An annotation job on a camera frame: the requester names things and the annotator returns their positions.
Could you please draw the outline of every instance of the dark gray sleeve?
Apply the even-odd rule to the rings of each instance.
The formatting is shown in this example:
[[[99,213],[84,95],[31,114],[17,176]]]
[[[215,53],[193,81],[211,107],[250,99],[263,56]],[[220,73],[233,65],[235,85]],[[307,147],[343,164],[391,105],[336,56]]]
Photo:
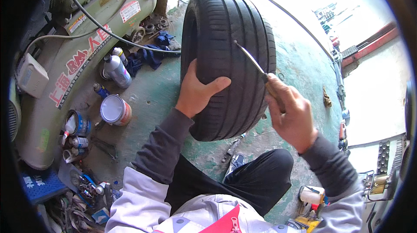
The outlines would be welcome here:
[[[347,196],[352,194],[353,184],[358,174],[348,161],[347,156],[332,145],[322,134],[319,134],[313,145],[300,154],[310,165],[328,197]]]
[[[151,132],[142,149],[136,153],[132,162],[133,168],[154,181],[170,184],[181,147],[193,124],[194,121],[185,114],[175,108],[171,109],[165,120]]]

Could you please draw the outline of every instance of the electrical box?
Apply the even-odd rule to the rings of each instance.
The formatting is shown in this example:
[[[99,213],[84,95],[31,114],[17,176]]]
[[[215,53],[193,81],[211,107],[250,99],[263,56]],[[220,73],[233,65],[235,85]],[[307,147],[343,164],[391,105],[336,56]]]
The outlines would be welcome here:
[[[31,54],[25,55],[24,61],[18,69],[19,87],[35,98],[41,98],[43,90],[49,81],[46,70],[32,57]]]

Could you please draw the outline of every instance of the tire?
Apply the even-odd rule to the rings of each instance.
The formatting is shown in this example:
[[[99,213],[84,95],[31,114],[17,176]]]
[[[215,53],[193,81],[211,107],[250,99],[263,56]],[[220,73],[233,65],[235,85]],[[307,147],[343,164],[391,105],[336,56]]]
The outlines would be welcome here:
[[[255,126],[266,109],[262,74],[233,43],[246,48],[268,73],[275,73],[272,28],[248,0],[190,0],[182,35],[181,82],[197,58],[197,78],[208,84],[220,76],[232,83],[194,117],[198,141],[236,137]]]

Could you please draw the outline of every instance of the black pants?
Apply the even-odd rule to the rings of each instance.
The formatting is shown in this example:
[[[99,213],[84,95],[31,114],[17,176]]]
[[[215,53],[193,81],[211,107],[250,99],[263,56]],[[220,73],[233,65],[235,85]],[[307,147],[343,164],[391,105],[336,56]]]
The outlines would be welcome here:
[[[165,201],[171,204],[173,214],[186,201],[200,194],[228,194],[246,201],[264,216],[291,187],[293,162],[289,151],[275,149],[238,167],[224,183],[220,183],[180,155]]]

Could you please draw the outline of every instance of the air compressor tank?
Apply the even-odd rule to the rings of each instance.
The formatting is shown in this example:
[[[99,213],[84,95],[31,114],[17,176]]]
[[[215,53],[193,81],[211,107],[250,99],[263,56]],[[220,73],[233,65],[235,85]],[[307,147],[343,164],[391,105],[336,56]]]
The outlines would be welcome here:
[[[119,37],[132,31],[155,9],[156,0],[91,0],[85,9],[106,29]],[[96,29],[82,12],[59,35],[78,35]],[[58,147],[61,125],[77,91],[93,73],[98,62],[117,39],[97,29],[90,35],[73,40],[49,39],[37,61],[48,73],[41,97],[24,94],[21,100],[22,121],[16,135],[21,158],[32,168],[47,169]]]

